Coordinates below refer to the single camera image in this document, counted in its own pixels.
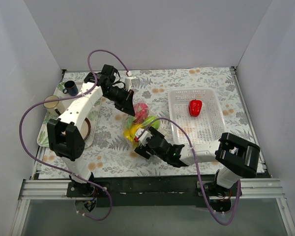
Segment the pink fake fruit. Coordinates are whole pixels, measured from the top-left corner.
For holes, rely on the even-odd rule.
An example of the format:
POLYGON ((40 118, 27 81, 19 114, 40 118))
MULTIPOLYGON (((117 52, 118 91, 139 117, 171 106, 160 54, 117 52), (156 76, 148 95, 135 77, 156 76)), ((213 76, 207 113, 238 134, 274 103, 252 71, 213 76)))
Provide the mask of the pink fake fruit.
POLYGON ((134 106, 135 119, 134 123, 142 123, 149 115, 149 108, 146 103, 137 103, 134 106))

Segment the clear zip top bag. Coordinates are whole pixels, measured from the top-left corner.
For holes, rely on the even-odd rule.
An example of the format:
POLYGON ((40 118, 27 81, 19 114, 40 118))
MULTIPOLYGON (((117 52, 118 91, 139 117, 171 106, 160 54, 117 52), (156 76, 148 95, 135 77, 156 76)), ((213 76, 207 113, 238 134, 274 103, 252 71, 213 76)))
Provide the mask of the clear zip top bag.
MULTIPOLYGON (((149 108, 149 115, 148 115, 148 116, 156 116, 156 114, 150 109, 149 106, 148 106, 148 108, 149 108)), ((130 127, 131 125, 135 124, 135 123, 134 123, 134 119, 135 119, 135 116, 133 117, 133 116, 128 115, 127 117, 125 117, 125 118, 123 119, 123 127, 124 127, 124 126, 130 127)), ((143 126, 142 129, 145 129, 145 127, 148 125, 147 122, 146 122, 146 119, 145 119, 142 123, 139 123, 139 124, 141 124, 141 125, 143 126)), ((129 140, 127 140, 127 141, 131 144, 131 146, 132 146, 133 148, 136 148, 137 145, 138 145, 138 143, 136 143, 135 141, 134 141, 134 142, 130 142, 129 140)))

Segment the green fake apple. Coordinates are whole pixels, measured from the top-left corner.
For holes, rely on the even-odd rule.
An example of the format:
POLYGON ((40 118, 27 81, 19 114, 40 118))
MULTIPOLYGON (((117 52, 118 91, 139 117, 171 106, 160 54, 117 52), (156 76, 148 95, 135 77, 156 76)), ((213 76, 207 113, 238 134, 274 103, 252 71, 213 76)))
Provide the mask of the green fake apple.
POLYGON ((160 120, 156 120, 157 117, 156 116, 149 116, 146 119, 147 124, 151 123, 151 127, 153 127, 154 129, 158 130, 160 128, 160 120))

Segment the yellow fake banana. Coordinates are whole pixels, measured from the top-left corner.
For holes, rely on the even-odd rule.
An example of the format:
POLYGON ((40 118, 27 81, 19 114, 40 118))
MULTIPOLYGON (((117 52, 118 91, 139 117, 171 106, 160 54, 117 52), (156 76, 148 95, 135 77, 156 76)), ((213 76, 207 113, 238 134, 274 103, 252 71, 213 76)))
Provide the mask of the yellow fake banana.
POLYGON ((123 127, 123 136, 130 142, 134 142, 134 138, 136 137, 136 132, 139 128, 143 128, 141 124, 133 124, 130 127, 124 126, 123 127))

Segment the red fake bell pepper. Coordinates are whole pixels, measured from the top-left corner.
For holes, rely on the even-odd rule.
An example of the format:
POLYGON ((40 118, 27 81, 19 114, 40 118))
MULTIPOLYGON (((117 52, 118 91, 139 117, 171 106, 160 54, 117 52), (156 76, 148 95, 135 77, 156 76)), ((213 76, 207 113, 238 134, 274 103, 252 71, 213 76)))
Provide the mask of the red fake bell pepper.
POLYGON ((202 105, 203 103, 201 100, 196 100, 196 99, 191 100, 188 105, 190 116, 197 117, 201 112, 202 105))

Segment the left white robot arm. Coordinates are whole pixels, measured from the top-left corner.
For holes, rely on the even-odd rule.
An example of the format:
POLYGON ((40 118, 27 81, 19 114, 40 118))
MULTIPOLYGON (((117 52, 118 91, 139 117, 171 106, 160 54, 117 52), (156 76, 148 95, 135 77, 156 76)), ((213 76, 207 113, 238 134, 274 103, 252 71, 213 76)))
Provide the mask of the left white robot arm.
POLYGON ((57 119, 47 122, 49 148, 66 164, 74 188, 85 197, 94 193, 95 185, 90 181, 92 173, 82 159, 85 141, 81 128, 95 103, 102 97, 114 102, 115 108, 134 116, 132 79, 130 72, 118 87, 119 72, 111 65, 104 65, 101 72, 89 73, 82 83, 79 98, 74 99, 66 111, 57 119))

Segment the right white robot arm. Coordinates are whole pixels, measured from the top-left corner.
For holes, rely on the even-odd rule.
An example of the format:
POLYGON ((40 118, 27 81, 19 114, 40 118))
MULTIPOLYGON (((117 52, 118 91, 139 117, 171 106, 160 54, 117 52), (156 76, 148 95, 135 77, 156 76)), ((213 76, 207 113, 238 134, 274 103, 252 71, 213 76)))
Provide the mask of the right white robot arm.
POLYGON ((214 181, 204 184, 207 195, 223 196, 241 178, 257 175, 260 147, 231 133, 223 133, 218 140, 191 147, 170 144, 158 131, 140 129, 134 141, 138 143, 135 152, 140 156, 146 159, 156 156, 176 168, 214 160, 221 163, 223 167, 216 172, 214 181))

